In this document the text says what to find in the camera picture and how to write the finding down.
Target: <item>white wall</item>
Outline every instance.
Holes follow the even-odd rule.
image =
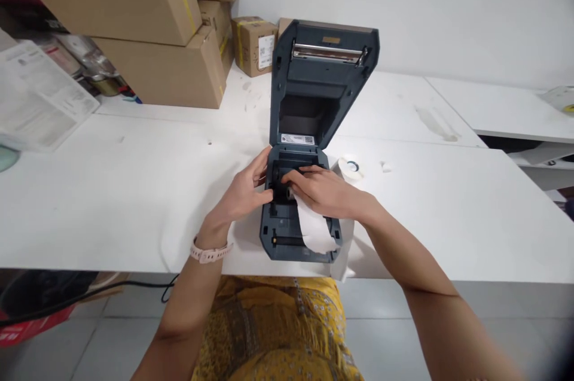
[[[378,28],[378,68],[388,71],[574,84],[574,0],[238,0],[233,15]]]

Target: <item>printer lid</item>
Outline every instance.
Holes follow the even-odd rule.
[[[377,29],[292,21],[273,52],[269,143],[326,148],[379,49]]]

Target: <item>person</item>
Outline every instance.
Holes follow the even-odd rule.
[[[273,200],[273,190],[255,190],[270,149],[234,177],[205,217],[197,248],[223,248],[233,221]],[[315,212],[365,227],[402,287],[433,380],[523,379],[433,256],[374,196],[319,166],[292,170],[282,182]],[[222,263],[188,259],[133,381],[362,380],[344,344],[334,280],[222,277]]]

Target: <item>hand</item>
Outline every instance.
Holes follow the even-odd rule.
[[[315,212],[325,217],[350,218],[360,222],[381,209],[377,199],[345,182],[336,173],[319,166],[292,170],[281,183],[291,182],[293,192]]]
[[[208,214],[211,219],[219,223],[231,223],[273,200],[273,190],[262,193],[255,191],[255,188],[265,183],[269,151],[271,147],[262,150],[249,166],[235,175],[219,203]]]

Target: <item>left hand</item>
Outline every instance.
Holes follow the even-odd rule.
[[[273,200],[272,189],[262,193],[255,191],[255,188],[265,183],[269,151],[271,147],[263,149],[249,166],[235,175],[219,203],[209,213],[213,220],[230,224]]]

